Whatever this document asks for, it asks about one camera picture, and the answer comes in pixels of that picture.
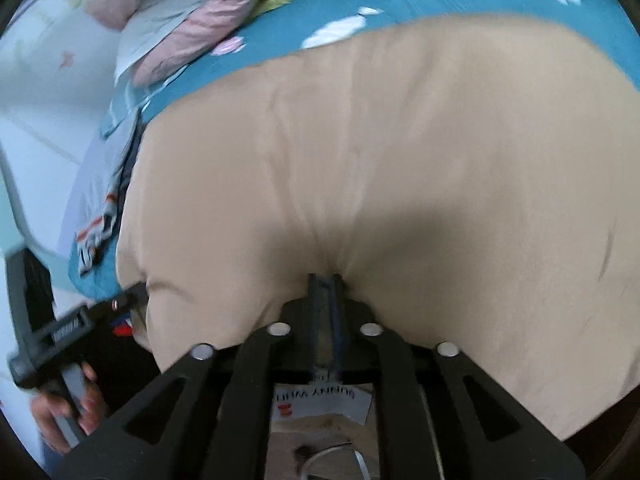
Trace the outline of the person's left hand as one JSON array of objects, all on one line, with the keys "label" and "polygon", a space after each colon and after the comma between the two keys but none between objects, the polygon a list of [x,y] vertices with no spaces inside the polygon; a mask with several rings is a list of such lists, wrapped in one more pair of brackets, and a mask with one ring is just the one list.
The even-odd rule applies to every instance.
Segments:
[{"label": "person's left hand", "polygon": [[79,414],[73,413],[72,406],[54,393],[41,391],[30,401],[30,412],[35,419],[40,436],[46,445],[58,454],[66,454],[72,444],[58,426],[58,418],[71,419],[85,436],[93,434],[106,416],[106,404],[96,384],[96,372],[88,364],[81,365],[84,375],[84,394],[80,398]]}]

